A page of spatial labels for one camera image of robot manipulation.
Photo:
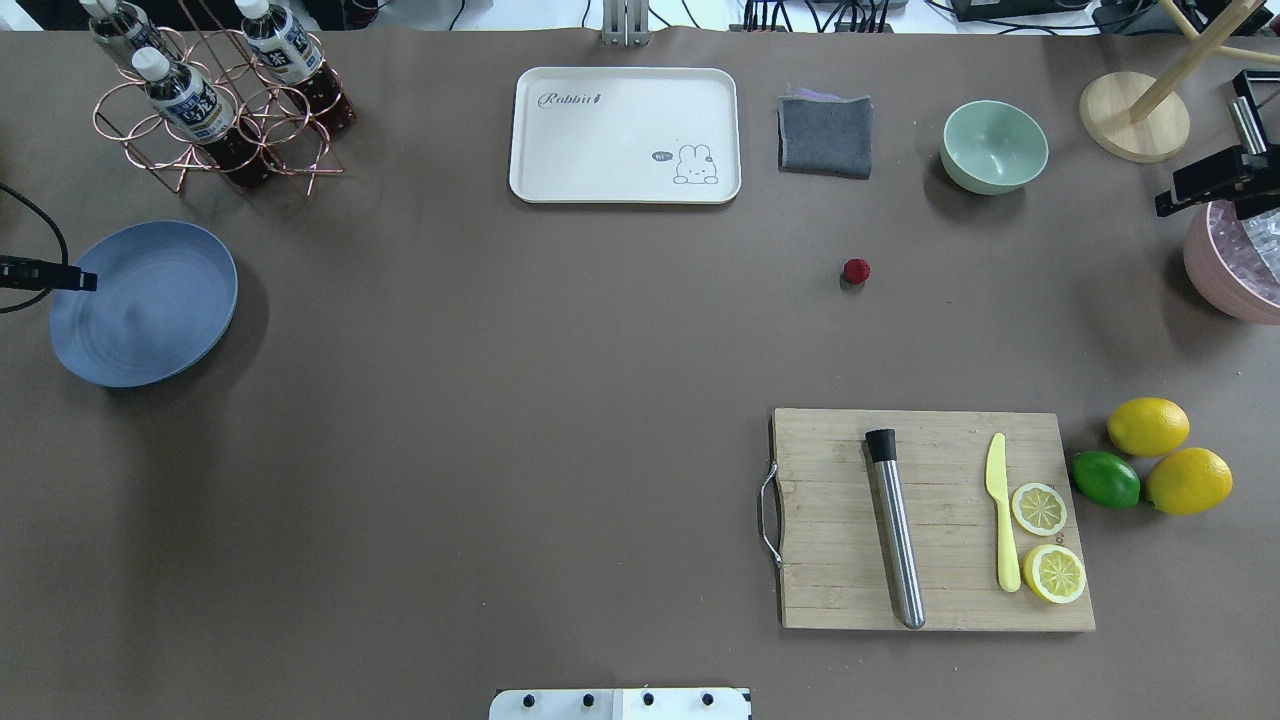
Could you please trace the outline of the grey folded cloth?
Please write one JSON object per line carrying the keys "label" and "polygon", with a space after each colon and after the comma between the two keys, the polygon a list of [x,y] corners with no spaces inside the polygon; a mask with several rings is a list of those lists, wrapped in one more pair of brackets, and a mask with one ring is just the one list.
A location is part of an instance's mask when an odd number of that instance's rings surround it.
{"label": "grey folded cloth", "polygon": [[874,104],[796,88],[778,99],[783,170],[867,179],[872,173]]}

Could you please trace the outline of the tea bottle one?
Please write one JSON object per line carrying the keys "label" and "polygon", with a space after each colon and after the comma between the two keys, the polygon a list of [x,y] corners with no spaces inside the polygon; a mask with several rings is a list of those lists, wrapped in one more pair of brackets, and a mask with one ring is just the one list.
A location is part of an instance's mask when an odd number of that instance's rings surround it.
{"label": "tea bottle one", "polygon": [[183,61],[170,61],[152,47],[136,51],[132,63],[152,106],[198,146],[220,173],[250,190],[270,179],[273,168],[259,132],[202,72]]}

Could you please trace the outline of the lemon half front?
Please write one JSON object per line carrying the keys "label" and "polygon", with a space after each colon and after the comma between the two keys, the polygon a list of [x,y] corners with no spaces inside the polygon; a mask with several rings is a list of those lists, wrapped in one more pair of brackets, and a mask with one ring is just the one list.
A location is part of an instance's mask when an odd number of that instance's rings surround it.
{"label": "lemon half front", "polygon": [[1087,589],[1084,562],[1060,544],[1029,550],[1021,561],[1021,574],[1030,591],[1051,603],[1073,603]]}

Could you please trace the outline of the mint green bowl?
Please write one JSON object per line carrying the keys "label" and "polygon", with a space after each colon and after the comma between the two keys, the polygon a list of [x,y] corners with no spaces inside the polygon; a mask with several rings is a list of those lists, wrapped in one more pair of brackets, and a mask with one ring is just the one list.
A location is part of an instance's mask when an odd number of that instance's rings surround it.
{"label": "mint green bowl", "polygon": [[975,100],[946,119],[940,158],[961,188],[998,196],[1039,177],[1048,164],[1050,145],[1041,126],[1020,108]]}

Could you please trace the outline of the tea bottle three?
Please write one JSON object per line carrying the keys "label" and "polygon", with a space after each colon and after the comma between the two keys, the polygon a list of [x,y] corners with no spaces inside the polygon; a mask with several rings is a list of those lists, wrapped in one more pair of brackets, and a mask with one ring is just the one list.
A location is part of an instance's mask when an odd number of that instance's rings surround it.
{"label": "tea bottle three", "polygon": [[132,58],[142,47],[152,47],[170,61],[180,60],[165,35],[146,12],[127,1],[79,1],[88,14],[92,40],[113,59],[120,72],[134,74]]}

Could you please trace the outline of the yellow lemon far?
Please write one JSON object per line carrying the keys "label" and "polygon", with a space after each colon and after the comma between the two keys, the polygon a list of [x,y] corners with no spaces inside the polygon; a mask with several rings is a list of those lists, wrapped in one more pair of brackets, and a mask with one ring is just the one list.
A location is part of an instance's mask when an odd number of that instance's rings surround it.
{"label": "yellow lemon far", "polygon": [[1172,452],[1188,439],[1190,419],[1169,398],[1139,397],[1117,406],[1106,421],[1106,430],[1121,452],[1155,457]]}

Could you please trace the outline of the green lime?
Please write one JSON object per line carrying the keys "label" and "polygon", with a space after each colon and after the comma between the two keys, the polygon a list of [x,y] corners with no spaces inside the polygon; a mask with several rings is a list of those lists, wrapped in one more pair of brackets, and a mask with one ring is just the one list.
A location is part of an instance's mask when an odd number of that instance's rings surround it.
{"label": "green lime", "polygon": [[1071,480],[1089,500],[1111,509],[1139,503],[1140,478],[1125,459],[1106,451],[1085,451],[1071,461]]}

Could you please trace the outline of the lemon half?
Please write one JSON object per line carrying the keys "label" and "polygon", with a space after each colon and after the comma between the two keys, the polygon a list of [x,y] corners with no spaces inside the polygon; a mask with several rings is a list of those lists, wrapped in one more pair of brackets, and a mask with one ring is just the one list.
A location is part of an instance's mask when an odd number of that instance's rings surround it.
{"label": "lemon half", "polygon": [[1059,534],[1066,525],[1064,497],[1051,486],[1025,483],[1010,500],[1012,520],[1025,532],[1038,537]]}
{"label": "lemon half", "polygon": [[1073,603],[1087,589],[1084,562],[1060,544],[1029,550],[1021,561],[1021,574],[1030,591],[1051,603]]}

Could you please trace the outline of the yellow plastic knife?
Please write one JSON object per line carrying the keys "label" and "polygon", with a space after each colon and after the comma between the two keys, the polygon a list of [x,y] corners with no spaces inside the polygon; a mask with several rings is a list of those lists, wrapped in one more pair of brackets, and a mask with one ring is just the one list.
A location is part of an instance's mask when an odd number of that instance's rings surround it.
{"label": "yellow plastic knife", "polygon": [[984,486],[995,506],[997,583],[1004,592],[1016,593],[1021,587],[1021,577],[1012,534],[1006,468],[1006,436],[1001,432],[993,433],[989,441],[984,468]]}

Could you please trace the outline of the lemon half back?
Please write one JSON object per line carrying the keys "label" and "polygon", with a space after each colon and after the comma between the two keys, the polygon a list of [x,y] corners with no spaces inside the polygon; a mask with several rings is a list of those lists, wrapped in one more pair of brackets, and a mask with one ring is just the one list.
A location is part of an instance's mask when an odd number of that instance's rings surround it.
{"label": "lemon half back", "polygon": [[1066,525],[1064,497],[1051,486],[1025,483],[1010,500],[1012,520],[1025,532],[1038,537],[1059,534]]}

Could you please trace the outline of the metal ice scoop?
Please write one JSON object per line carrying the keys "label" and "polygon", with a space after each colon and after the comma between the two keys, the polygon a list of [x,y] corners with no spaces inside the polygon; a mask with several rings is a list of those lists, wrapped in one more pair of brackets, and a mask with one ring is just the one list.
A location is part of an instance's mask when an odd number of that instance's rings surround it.
{"label": "metal ice scoop", "polygon": [[1254,117],[1253,101],[1245,96],[1236,96],[1229,105],[1229,113],[1242,151],[1249,155],[1265,155],[1268,151],[1268,145],[1262,126]]}

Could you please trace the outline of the red strawberry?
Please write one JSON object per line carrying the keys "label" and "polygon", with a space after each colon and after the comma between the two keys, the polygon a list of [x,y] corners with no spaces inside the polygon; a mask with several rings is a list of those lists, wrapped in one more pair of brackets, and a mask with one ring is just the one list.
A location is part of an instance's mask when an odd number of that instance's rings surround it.
{"label": "red strawberry", "polygon": [[868,260],[863,258],[849,259],[841,270],[841,281],[846,284],[859,286],[864,284],[870,279],[872,268]]}

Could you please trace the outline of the wooden cup stand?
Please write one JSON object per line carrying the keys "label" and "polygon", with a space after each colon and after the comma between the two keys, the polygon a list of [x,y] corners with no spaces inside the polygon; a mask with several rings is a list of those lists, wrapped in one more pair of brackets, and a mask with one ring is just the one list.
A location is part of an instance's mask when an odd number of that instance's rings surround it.
{"label": "wooden cup stand", "polygon": [[1261,9],[1262,1],[1230,1],[1206,29],[1198,31],[1172,1],[1158,6],[1188,40],[1181,58],[1158,78],[1114,72],[1091,82],[1079,101],[1082,124],[1102,149],[1135,163],[1165,161],[1185,146],[1190,117],[1178,86],[1210,55],[1219,54],[1270,67],[1276,53],[1228,47],[1228,37]]}

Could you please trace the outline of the pink bowl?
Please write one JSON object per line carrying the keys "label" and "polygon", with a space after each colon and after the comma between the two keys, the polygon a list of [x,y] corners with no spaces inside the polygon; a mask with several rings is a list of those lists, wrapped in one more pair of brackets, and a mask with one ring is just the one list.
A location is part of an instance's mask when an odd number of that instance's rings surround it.
{"label": "pink bowl", "polygon": [[1196,291],[1235,319],[1277,325],[1277,279],[1256,251],[1229,201],[1197,209],[1183,263]]}

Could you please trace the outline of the pile of clear ice cubes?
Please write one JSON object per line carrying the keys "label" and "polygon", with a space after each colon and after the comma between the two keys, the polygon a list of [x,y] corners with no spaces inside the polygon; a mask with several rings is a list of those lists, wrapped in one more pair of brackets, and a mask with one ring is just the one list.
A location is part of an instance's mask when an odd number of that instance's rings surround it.
{"label": "pile of clear ice cubes", "polygon": [[1226,278],[1268,305],[1279,301],[1277,210],[1239,218],[1236,205],[1213,201],[1206,211],[1211,255]]}

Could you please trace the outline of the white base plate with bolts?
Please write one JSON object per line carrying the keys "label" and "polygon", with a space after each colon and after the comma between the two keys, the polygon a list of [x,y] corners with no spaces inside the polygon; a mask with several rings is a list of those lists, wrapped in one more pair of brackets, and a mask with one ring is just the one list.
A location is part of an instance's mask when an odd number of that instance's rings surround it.
{"label": "white base plate with bolts", "polygon": [[508,689],[495,694],[489,719],[751,719],[749,689],[639,687]]}

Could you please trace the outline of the tea bottle two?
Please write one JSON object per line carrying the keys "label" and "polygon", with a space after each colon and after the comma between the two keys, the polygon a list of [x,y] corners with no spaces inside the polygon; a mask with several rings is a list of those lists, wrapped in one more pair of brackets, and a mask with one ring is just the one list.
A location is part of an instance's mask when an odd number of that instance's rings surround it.
{"label": "tea bottle two", "polygon": [[356,122],[339,76],[294,13],[274,1],[237,1],[241,31],[265,74],[292,91],[298,113],[334,135]]}

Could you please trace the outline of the steel muddler black cap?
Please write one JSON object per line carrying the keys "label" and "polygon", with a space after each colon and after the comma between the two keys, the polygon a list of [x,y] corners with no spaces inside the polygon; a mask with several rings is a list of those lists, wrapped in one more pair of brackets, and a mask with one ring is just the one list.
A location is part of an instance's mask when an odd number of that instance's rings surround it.
{"label": "steel muddler black cap", "polygon": [[884,519],[890,578],[901,624],[911,630],[925,625],[925,607],[916,570],[902,482],[899,474],[896,432],[890,428],[868,430],[867,448]]}

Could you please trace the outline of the yellow lemon near bowl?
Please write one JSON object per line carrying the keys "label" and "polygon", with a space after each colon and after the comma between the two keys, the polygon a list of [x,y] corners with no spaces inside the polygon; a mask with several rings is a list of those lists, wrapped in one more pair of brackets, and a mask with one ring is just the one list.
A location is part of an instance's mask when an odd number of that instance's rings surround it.
{"label": "yellow lemon near bowl", "polygon": [[1146,496],[1161,512],[1192,515],[1220,505],[1233,491],[1234,475],[1216,452],[1190,447],[1155,464],[1146,480]]}

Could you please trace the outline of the blue plate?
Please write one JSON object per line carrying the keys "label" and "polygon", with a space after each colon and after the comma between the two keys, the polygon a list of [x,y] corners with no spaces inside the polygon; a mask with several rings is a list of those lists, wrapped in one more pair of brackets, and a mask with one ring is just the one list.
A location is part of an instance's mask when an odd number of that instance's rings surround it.
{"label": "blue plate", "polygon": [[148,222],[90,249],[97,288],[59,290],[49,331],[61,365],[108,388],[150,386],[193,366],[227,332],[239,278],[229,249],[186,222]]}

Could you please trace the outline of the aluminium frame post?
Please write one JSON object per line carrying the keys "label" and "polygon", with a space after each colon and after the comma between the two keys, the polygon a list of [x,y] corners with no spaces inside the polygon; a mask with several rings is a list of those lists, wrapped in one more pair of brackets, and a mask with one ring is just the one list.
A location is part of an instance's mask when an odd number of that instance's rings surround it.
{"label": "aluminium frame post", "polygon": [[602,45],[641,47],[650,42],[648,0],[603,0]]}

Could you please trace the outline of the cream rabbit tray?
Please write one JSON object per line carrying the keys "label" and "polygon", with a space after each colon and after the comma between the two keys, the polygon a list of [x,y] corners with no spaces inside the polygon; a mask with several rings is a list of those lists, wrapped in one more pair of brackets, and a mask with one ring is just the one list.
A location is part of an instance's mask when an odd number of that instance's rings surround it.
{"label": "cream rabbit tray", "polygon": [[530,204],[723,204],[737,86],[700,67],[535,67],[515,90],[509,190]]}

